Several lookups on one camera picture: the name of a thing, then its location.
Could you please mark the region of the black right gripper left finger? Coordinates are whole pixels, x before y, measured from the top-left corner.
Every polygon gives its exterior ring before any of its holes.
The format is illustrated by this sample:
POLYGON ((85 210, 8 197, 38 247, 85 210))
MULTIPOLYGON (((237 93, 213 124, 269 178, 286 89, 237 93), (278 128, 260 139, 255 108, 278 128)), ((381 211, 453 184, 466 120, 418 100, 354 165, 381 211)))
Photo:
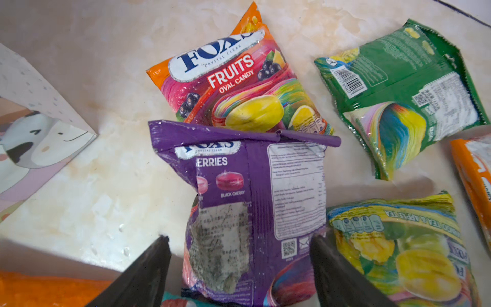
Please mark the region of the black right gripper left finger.
POLYGON ((160 306, 170 260, 169 238, 161 235, 87 307, 160 306))

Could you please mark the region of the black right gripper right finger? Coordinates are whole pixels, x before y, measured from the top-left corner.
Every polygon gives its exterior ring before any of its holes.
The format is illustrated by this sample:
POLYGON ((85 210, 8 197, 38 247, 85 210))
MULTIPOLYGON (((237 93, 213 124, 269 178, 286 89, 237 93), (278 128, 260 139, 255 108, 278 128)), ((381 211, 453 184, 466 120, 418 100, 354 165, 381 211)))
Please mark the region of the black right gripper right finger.
POLYGON ((337 250, 333 234, 314 235, 310 257, 321 306, 397 306, 337 250))

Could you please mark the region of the yellow-green Fox's candy bag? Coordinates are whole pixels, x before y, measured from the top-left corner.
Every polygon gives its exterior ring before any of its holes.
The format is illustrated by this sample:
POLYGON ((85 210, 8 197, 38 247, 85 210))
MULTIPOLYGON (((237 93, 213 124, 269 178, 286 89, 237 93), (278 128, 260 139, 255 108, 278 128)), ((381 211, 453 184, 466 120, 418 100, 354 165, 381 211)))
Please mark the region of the yellow-green Fox's candy bag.
POLYGON ((446 191, 327 210, 338 251, 398 306, 481 306, 446 191))

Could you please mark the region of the purple Fox's berries candy bag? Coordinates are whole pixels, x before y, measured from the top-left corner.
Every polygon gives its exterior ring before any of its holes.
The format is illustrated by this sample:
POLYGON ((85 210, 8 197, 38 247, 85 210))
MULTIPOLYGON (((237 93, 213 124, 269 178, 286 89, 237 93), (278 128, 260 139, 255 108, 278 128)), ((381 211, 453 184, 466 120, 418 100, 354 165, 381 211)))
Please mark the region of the purple Fox's berries candy bag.
POLYGON ((323 160, 341 139, 167 120, 148 126, 155 153, 197 194, 185 231, 182 295, 230 306, 310 299, 310 241, 327 229, 323 160))

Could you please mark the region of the orange snack packet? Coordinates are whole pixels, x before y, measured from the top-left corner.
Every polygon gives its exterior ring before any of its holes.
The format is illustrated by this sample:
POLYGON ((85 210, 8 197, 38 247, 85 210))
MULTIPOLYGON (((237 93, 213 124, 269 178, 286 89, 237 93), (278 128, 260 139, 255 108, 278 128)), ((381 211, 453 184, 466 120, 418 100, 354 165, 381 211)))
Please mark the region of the orange snack packet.
POLYGON ((1 306, 86 306, 110 281, 1 272, 1 306))

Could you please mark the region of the white patterned paper bag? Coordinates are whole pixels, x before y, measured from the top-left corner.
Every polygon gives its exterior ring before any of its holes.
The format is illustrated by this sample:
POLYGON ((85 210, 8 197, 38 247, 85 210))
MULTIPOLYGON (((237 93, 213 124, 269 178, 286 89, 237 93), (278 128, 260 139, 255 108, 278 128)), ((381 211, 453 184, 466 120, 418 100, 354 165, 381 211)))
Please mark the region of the white patterned paper bag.
POLYGON ((1 46, 2 220, 96 137, 25 58, 1 46))

